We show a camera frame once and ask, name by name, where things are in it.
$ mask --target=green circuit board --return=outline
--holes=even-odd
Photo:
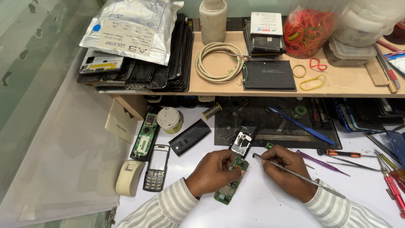
[[[152,113],[148,113],[146,115],[145,121],[142,124],[142,128],[139,131],[138,138],[136,139],[134,148],[132,149],[132,156],[144,157],[148,154],[153,136],[156,132],[156,127],[158,126],[156,116],[156,114]]]
[[[231,165],[229,166],[228,171],[233,169],[243,169],[244,171],[246,171],[248,167],[249,163],[247,161],[245,161],[243,158],[235,157]],[[216,191],[214,194],[214,199],[228,205],[236,190],[238,189],[242,178],[243,176],[241,176],[237,181],[231,182],[222,187],[220,190]]]

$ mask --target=phone screen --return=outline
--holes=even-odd
[[[154,150],[149,169],[164,171],[166,158],[167,158],[167,151]]]

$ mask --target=coiled cable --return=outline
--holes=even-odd
[[[229,52],[234,53],[234,54],[229,53],[229,55],[233,56],[237,60],[237,65],[236,65],[236,67],[233,67],[232,69],[230,69],[227,74],[215,76],[215,75],[210,74],[204,68],[203,58],[206,55],[208,55],[210,52],[215,52],[218,50],[225,50],[228,53]],[[200,77],[202,77],[204,80],[212,82],[212,83],[217,83],[217,84],[225,83],[225,82],[233,79],[242,70],[243,62],[242,62],[240,56],[243,56],[242,51],[237,46],[235,46],[231,43],[222,43],[222,42],[209,43],[201,50],[200,54],[196,58],[195,68],[196,68],[197,74]]]

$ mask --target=wooden shelf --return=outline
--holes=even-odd
[[[232,43],[245,52],[245,42],[242,31],[227,32],[225,42]],[[269,97],[405,97],[405,89],[398,91],[396,94],[391,94],[388,87],[375,87],[364,66],[362,67],[334,67],[331,66],[321,49],[315,57],[321,60],[321,64],[328,66],[324,72],[316,68],[309,67],[309,59],[297,59],[288,55],[282,55],[282,60],[289,60],[291,67],[302,64],[307,68],[307,74],[304,78],[295,78],[297,92],[267,92],[267,91],[244,91],[243,86],[240,86],[242,73],[236,76],[232,81],[226,84],[213,84],[200,78],[195,70],[194,62],[204,44],[201,41],[201,32],[195,32],[194,46],[192,53],[192,66],[190,76],[189,92],[148,92],[148,90],[134,91],[100,91],[100,93],[109,93],[115,95],[215,95],[215,96],[269,96]],[[405,45],[395,45],[400,49],[405,49]],[[390,50],[380,46],[381,51],[391,53]],[[218,52],[208,55],[203,60],[204,67],[213,75],[219,75],[227,72],[235,66],[235,60],[225,52]],[[326,83],[321,88],[302,91],[299,88],[299,83],[316,77],[320,74],[326,76]],[[405,79],[402,75],[396,72],[400,84],[405,88]],[[318,85],[320,81],[312,81],[303,87],[313,87]]]

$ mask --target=hand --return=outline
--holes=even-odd
[[[215,192],[245,175],[242,169],[228,171],[234,158],[235,154],[230,150],[207,153],[185,181],[191,194],[197,198],[202,194]]]
[[[318,189],[317,186],[265,160],[269,159],[301,176],[311,179],[305,167],[304,159],[300,154],[289,151],[280,145],[275,145],[264,152],[260,157],[263,159],[264,172],[286,193],[301,200],[303,203],[309,202],[313,198]]]

